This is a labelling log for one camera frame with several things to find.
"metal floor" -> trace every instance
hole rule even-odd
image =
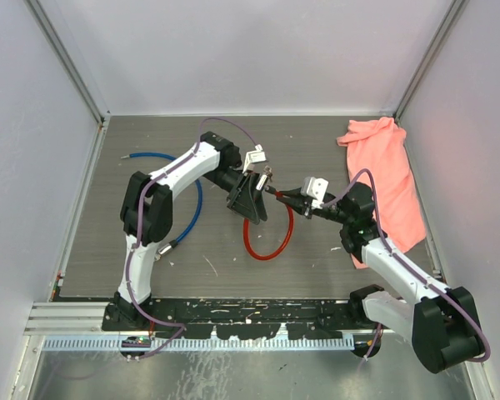
[[[44,352],[30,399],[475,398],[463,365],[433,375],[393,333],[383,335],[379,354],[359,363],[337,351],[161,352],[141,362],[125,362],[115,352]]]
[[[166,164],[159,158],[124,159],[135,152],[179,156],[197,137],[201,117],[112,117],[94,173],[68,261],[61,295],[111,297],[123,274],[125,241],[120,208],[128,179],[136,171],[149,173]],[[301,186],[306,176],[330,181],[338,193],[348,183],[346,149],[335,139],[347,131],[349,119],[369,117],[237,117],[263,145],[274,172],[273,186]],[[244,154],[251,142],[236,128],[210,122],[212,130],[234,141]],[[347,298],[370,283],[390,289],[375,272],[356,270],[340,248],[340,226],[319,218],[295,215],[287,249],[276,259],[259,262],[243,245],[243,220],[226,209],[226,193],[202,179],[204,202],[196,227],[154,267],[152,293],[184,298]],[[266,195],[268,221],[251,226],[251,241],[259,253],[270,253],[283,240],[288,225],[285,207]],[[175,204],[174,239],[196,207],[196,188],[186,189]],[[430,269],[423,242],[408,256]]]

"pink towel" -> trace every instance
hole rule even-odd
[[[382,228],[404,253],[426,237],[403,146],[405,138],[406,131],[389,117],[379,121],[350,121],[347,134],[337,138],[339,146],[347,146],[350,179],[362,168],[368,168],[374,175]],[[370,186],[367,174],[359,181]],[[353,261],[356,268],[367,267],[356,259]]]

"gray tabletop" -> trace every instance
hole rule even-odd
[[[269,157],[278,189],[299,187],[306,176],[326,178],[328,191],[348,184],[346,149],[336,144],[349,119],[367,117],[237,117],[252,131]],[[119,219],[130,176],[150,173],[167,162],[158,158],[121,160],[135,152],[179,156],[197,137],[200,117],[113,117],[102,146],[81,221],[68,261],[62,295],[110,297],[123,274],[125,241]],[[234,141],[242,153],[251,142],[236,128],[210,122],[207,130]],[[294,234],[285,251],[268,262],[251,258],[243,245],[243,220],[226,209],[226,193],[206,179],[202,215],[196,227],[173,252],[154,266],[152,293],[156,297],[223,298],[347,298],[352,290],[377,283],[390,288],[375,272],[356,270],[341,249],[340,225],[296,216]],[[174,206],[168,240],[189,223],[197,201],[194,185]],[[285,236],[285,207],[266,196],[268,221],[250,227],[259,253],[270,253]],[[423,242],[407,254],[427,271],[430,259]]]

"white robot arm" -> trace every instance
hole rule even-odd
[[[479,332],[450,303],[456,303],[479,326],[470,292],[439,282],[398,250],[373,217],[369,186],[355,182],[340,199],[327,193],[327,188],[325,179],[307,177],[302,187],[280,192],[277,200],[306,218],[314,215],[341,223],[344,249],[384,277],[402,297],[398,300],[378,285],[364,287],[350,294],[351,316],[359,323],[381,323],[402,336],[432,373],[482,354],[485,348]],[[323,202],[334,204],[323,207]]]
[[[146,175],[136,172],[130,178],[121,210],[126,233],[126,260],[133,252],[129,266],[129,281],[126,269],[113,299],[116,307],[112,318],[120,317],[133,322],[138,319],[137,310],[128,290],[141,308],[148,311],[151,298],[150,279],[153,263],[160,242],[168,235],[173,225],[173,202],[184,188],[204,176],[228,192],[227,207],[254,223],[267,220],[263,205],[262,190],[268,175],[253,172],[255,164],[267,161],[260,145],[248,152],[244,169],[239,147],[213,132],[206,132],[195,145],[166,167]],[[138,238],[138,213],[141,192],[152,180],[156,183],[147,192],[150,202],[144,202],[142,213],[141,243]]]

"purple cable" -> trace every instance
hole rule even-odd
[[[175,328],[179,328],[179,329],[164,344],[162,344],[160,347],[152,350],[151,352],[147,352],[147,353],[143,354],[141,357],[139,357],[140,359],[149,358],[149,357],[157,354],[159,351],[161,351],[163,348],[165,348],[172,340],[174,340],[175,338],[177,338],[178,336],[180,336],[183,333],[183,331],[185,330],[185,325],[183,323],[165,322],[165,321],[161,321],[159,319],[156,319],[156,318],[152,317],[151,315],[148,315],[148,313],[145,312],[141,308],[141,306],[139,305],[137,299],[135,298],[135,295],[133,294],[132,283],[130,281],[130,269],[131,269],[131,265],[132,265],[132,258],[133,258],[134,251],[141,246],[141,238],[143,237],[143,209],[144,209],[144,199],[146,197],[146,194],[147,194],[148,190],[154,184],[156,184],[158,181],[160,181],[161,179],[163,179],[166,176],[168,176],[169,173],[172,173],[176,169],[180,168],[186,162],[188,162],[191,159],[193,159],[193,157],[198,152],[198,149],[200,148],[200,136],[202,135],[203,125],[204,125],[205,122],[212,121],[212,120],[214,120],[214,121],[222,121],[222,122],[229,123],[229,124],[233,125],[234,127],[240,129],[243,133],[245,133],[250,138],[250,140],[253,142],[254,145],[257,145],[256,141],[254,140],[254,138],[250,134],[250,132],[248,132],[245,128],[241,127],[237,123],[235,123],[233,121],[230,121],[229,119],[222,118],[222,117],[207,117],[207,118],[204,118],[200,122],[200,125],[198,126],[198,138],[197,138],[196,146],[194,147],[194,149],[192,150],[192,152],[189,153],[189,155],[186,156],[182,161],[178,162],[173,167],[170,167],[166,172],[162,173],[158,177],[156,177],[153,180],[151,180],[144,187],[144,189],[141,191],[141,196],[139,197],[138,219],[137,219],[137,241],[132,245],[132,250],[130,251],[130,253],[128,254],[128,256],[126,258],[126,267],[124,268],[124,276],[126,277],[127,292],[128,292],[128,294],[129,294],[129,296],[130,296],[130,298],[132,300],[133,306],[148,321],[151,321],[151,322],[156,323],[158,325],[162,325],[164,327],[175,327]]]
[[[359,373],[359,369],[361,368],[361,366],[363,365],[363,363],[367,362],[368,361],[368,357],[373,353],[373,350],[374,350],[374,346],[376,346],[376,342],[379,340],[379,336],[380,336],[380,333],[382,332],[383,330],[383,327],[382,327],[382,324],[379,323],[377,326],[376,326],[376,332],[374,333],[374,338],[372,339],[372,343],[370,343],[370,346],[368,347],[368,350],[367,352],[365,353],[365,355],[363,356],[361,362],[359,362],[359,365],[357,366],[357,372]]]
[[[416,279],[418,279],[423,285],[426,285],[430,289],[432,289],[436,294],[441,296],[448,304],[450,304],[455,310],[462,315],[463,318],[468,322],[468,324],[474,329],[476,334],[480,337],[480,340],[483,343],[483,346],[485,347],[485,353],[481,357],[475,357],[471,358],[468,360],[471,363],[483,363],[487,361],[491,357],[491,345],[489,344],[489,341],[487,340],[485,334],[483,333],[482,329],[478,326],[476,321],[473,320],[473,318],[467,314],[467,312],[459,305],[457,304],[451,297],[449,297],[445,292],[440,290],[438,287],[435,287],[431,283],[424,278],[420,273],[415,271],[409,264],[401,258],[398,254],[393,252],[393,249],[391,248],[391,245],[385,238],[385,235],[383,235],[383,230],[382,230],[382,224],[380,222],[380,212],[378,209],[378,196],[376,194],[376,183],[374,182],[374,176],[373,174],[367,169],[364,168],[361,171],[359,171],[355,177],[353,177],[352,181],[348,184],[348,186],[342,191],[342,193],[335,197],[331,202],[326,202],[322,205],[323,208],[331,207],[333,204],[337,203],[339,200],[341,200],[347,193],[348,191],[352,188],[353,184],[363,175],[366,173],[368,175],[368,178],[370,179],[370,184],[372,186],[372,195],[374,197],[374,212],[376,214],[376,225],[377,225],[377,232],[380,235],[380,239],[382,240],[383,246],[389,251],[389,253],[392,254],[392,256],[404,267],[407,269],[408,272],[410,272]],[[367,358],[370,355],[370,352],[372,351],[373,347],[368,349],[367,354],[365,357]]]

